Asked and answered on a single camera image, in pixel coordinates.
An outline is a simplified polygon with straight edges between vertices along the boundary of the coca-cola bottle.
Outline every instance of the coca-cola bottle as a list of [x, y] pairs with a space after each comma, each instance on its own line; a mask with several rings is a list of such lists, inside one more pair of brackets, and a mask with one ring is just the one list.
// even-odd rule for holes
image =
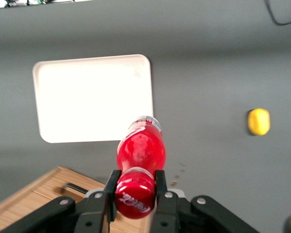
[[162, 170], [166, 149], [158, 121], [141, 116], [129, 127], [117, 149], [122, 170], [115, 192], [117, 209], [128, 218], [148, 215], [155, 203], [155, 171]]

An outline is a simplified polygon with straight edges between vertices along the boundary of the white tray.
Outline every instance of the white tray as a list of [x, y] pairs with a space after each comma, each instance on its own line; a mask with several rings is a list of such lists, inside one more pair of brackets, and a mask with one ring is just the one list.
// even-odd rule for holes
[[50, 143], [121, 140], [136, 117], [153, 116], [143, 55], [38, 62], [33, 78], [40, 135]]

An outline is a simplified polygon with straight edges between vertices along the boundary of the gray surface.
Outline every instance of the gray surface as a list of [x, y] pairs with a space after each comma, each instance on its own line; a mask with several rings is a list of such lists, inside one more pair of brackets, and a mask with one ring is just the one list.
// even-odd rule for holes
[[[274, 26], [261, 0], [0, 9], [0, 201], [56, 166], [102, 182], [116, 168], [118, 142], [41, 139], [33, 65], [135, 53], [152, 64], [167, 182], [189, 199], [212, 196], [258, 231], [281, 232], [291, 214], [291, 25]], [[257, 107], [271, 114], [263, 137], [246, 131]]]

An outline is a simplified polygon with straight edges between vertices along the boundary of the coca-cola logo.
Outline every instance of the coca-cola logo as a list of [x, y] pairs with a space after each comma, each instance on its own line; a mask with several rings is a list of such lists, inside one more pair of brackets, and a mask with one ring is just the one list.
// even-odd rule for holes
[[146, 213], [151, 210], [149, 206], [146, 206], [142, 202], [138, 201], [137, 199], [131, 197], [129, 194], [123, 192], [122, 198], [119, 198], [120, 201], [122, 201], [125, 205], [133, 206], [137, 209], [139, 209], [140, 213]]

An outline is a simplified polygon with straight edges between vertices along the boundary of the wooden surface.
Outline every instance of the wooden surface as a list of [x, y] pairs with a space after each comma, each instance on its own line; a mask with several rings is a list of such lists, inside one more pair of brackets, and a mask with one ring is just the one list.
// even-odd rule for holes
[[[84, 195], [77, 191], [67, 188], [62, 192], [66, 183], [87, 190], [104, 188], [100, 182], [65, 167], [57, 167], [0, 203], [0, 230], [61, 195], [72, 196], [76, 202], [82, 200]], [[132, 220], [118, 213], [116, 220], [110, 224], [110, 232], [145, 233], [149, 223], [150, 217]]]

